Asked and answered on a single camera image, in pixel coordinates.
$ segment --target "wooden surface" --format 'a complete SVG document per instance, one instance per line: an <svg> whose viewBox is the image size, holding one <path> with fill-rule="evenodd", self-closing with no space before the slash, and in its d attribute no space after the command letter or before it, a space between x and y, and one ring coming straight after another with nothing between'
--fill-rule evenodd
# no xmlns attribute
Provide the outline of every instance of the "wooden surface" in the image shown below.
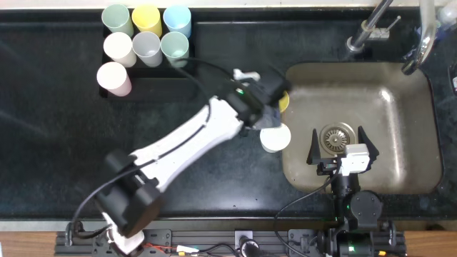
<svg viewBox="0 0 457 257"><path fill-rule="evenodd" d="M54 232L0 232L3 257L51 257ZM406 232L409 257L457 257L457 232Z"/></svg>

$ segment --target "backsplash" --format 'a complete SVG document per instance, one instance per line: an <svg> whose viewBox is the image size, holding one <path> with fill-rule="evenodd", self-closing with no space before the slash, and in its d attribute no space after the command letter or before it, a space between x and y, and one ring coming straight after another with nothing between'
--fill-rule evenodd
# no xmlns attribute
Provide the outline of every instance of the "backsplash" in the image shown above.
<svg viewBox="0 0 457 257"><path fill-rule="evenodd" d="M286 6L375 6L381 0L1 0L0 9L97 9L110 4L135 7L152 3L160 7L183 4L190 7L286 7ZM449 0L435 0L443 6ZM418 0L395 0L391 6L418 6Z"/></svg>

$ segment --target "stainless steel sink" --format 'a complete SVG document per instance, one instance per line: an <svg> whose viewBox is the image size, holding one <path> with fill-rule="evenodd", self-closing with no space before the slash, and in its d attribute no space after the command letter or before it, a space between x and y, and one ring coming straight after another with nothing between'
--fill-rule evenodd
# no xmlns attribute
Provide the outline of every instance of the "stainless steel sink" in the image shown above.
<svg viewBox="0 0 457 257"><path fill-rule="evenodd" d="M313 129L321 156L357 143L362 126L380 155L358 177L363 189L377 193L428 193L442 175L431 89L417 70L402 64L297 64L287 71L293 84L281 119L292 139L283 150L283 170L294 187L311 191L323 184L316 166L306 164Z"/></svg>

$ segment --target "chrome faucet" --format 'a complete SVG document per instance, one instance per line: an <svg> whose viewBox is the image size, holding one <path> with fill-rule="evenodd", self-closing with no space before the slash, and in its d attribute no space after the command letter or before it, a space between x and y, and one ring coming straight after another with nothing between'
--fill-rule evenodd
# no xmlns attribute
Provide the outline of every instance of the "chrome faucet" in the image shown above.
<svg viewBox="0 0 457 257"><path fill-rule="evenodd" d="M387 8L392 4L393 0L383 0L373 11L370 17L363 21L361 29L355 37L350 37L346 46L349 51L358 53L361 52L365 41L368 40L371 33L376 29L381 16L386 12ZM421 10L421 40L417 49L413 51L409 59L401 68L405 75L411 75L427 58L435 41L436 35L436 18L435 18L435 1L434 0L419 0Z"/></svg>

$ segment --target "sink drain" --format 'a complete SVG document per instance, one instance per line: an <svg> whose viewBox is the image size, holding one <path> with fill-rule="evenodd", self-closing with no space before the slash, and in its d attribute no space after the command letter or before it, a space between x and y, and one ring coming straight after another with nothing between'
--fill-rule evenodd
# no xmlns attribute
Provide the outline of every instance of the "sink drain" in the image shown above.
<svg viewBox="0 0 457 257"><path fill-rule="evenodd" d="M321 131L321 145L329 154L344 152L344 146L356 142L353 129L345 123L338 122L325 126Z"/></svg>

